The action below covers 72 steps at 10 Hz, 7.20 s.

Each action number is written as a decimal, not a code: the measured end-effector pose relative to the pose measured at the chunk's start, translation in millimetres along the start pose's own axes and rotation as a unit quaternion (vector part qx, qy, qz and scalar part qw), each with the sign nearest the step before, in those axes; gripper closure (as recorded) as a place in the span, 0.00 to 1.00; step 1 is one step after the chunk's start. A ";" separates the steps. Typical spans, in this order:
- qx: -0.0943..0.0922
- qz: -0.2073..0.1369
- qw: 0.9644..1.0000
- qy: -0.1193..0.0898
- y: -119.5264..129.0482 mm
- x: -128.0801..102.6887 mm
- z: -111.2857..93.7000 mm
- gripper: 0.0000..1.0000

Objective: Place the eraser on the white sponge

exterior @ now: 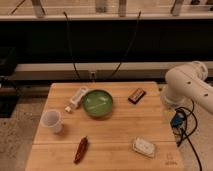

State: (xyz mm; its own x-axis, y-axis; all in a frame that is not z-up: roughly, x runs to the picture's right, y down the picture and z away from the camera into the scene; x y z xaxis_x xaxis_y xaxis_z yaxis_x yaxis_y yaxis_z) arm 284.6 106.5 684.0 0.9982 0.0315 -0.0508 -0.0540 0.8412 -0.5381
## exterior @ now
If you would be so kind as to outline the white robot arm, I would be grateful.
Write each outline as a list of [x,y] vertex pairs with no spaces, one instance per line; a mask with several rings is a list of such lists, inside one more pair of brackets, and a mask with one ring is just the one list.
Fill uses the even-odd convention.
[[205,82],[207,77],[207,66],[200,61],[171,68],[165,74],[162,102],[165,106],[176,108],[189,98],[213,115],[213,87]]

